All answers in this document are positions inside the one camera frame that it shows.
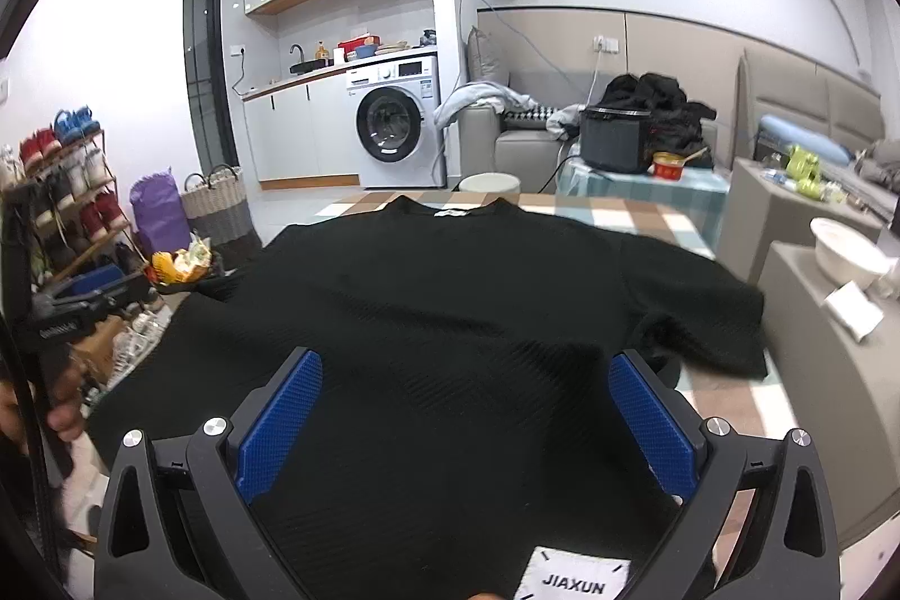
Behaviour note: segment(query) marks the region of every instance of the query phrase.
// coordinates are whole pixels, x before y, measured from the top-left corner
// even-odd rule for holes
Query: pillow
[[[510,85],[510,68],[503,59],[501,49],[491,35],[473,26],[469,32],[469,80],[471,82],[497,82]]]
[[[546,130],[547,118],[550,118],[555,109],[541,105],[519,113],[510,110],[503,114],[503,125],[513,130]]]
[[[801,148],[805,148],[818,155],[819,158],[837,166],[849,166],[853,162],[853,155],[843,145],[835,143],[828,136],[807,130],[784,118],[764,115],[759,118],[759,130],[775,136],[784,143],[796,143]]]

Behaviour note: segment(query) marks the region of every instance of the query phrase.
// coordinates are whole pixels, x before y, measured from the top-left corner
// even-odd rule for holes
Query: checkered tablecloth
[[[560,194],[573,197],[622,197],[671,206],[687,215],[703,241],[713,250],[722,231],[729,183],[708,169],[687,168],[681,181],[667,182],[647,174],[601,172],[573,158],[556,180]]]
[[[474,209],[476,206],[489,204],[498,197],[497,194],[450,191],[370,191],[329,204],[318,212],[316,220],[325,221],[336,216],[375,212],[400,196],[435,209]],[[568,216],[593,227],[644,234],[713,258],[712,251],[700,237],[690,218],[663,204],[549,194],[504,196],[528,212]],[[780,440],[798,425],[781,379],[768,357],[767,365],[768,377],[762,381],[725,377],[685,365],[681,370],[681,381],[677,389],[702,417],[724,417],[742,434]],[[735,499],[722,535],[715,545],[713,555],[719,570],[731,555],[747,515],[750,506],[747,493],[744,491]]]
[[[473,209],[489,204],[497,198],[497,194],[469,194],[461,191],[370,191],[329,204],[318,212],[316,219],[322,221],[335,216],[375,212],[382,209],[390,200],[400,196],[409,197],[435,209]],[[646,234],[704,257],[713,258],[712,251],[696,233],[696,227],[690,218],[669,206],[609,197],[589,199],[550,194],[518,194],[506,196],[506,199],[518,204],[527,212],[567,216],[601,229]]]

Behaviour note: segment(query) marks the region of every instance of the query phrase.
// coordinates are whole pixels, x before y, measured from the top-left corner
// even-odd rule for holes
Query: side table
[[[822,308],[836,289],[811,247],[775,242],[762,327],[798,424],[816,441],[845,549],[900,511],[900,303],[857,344]]]
[[[760,164],[736,158],[715,258],[738,278],[755,284],[773,242],[816,244],[809,223],[817,216],[843,222],[872,242],[879,240],[884,226],[876,216],[846,204],[825,204],[788,191],[763,179]]]
[[[687,215],[712,250],[716,249],[729,183],[709,169],[687,167],[679,182],[646,173],[611,173],[591,168],[580,158],[566,161],[556,191],[570,197],[618,197],[665,204]]]

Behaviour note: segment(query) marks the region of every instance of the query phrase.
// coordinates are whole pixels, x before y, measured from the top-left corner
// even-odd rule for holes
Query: metal screw
[[[227,426],[224,417],[212,417],[204,424],[204,432],[207,435],[221,435]]]
[[[141,438],[143,437],[144,434],[140,430],[129,430],[126,432],[125,437],[121,439],[121,444],[126,448],[133,448],[141,442]]]
[[[809,436],[809,432],[801,430],[799,427],[791,431],[790,437],[797,445],[802,445],[804,448],[813,441]]]
[[[714,435],[727,435],[731,432],[731,425],[724,417],[710,417],[706,421],[706,429]]]

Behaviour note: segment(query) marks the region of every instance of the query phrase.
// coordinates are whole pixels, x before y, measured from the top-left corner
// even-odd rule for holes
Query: washing machine
[[[378,62],[346,73],[366,188],[444,188],[447,167],[435,128],[440,104],[435,53]]]

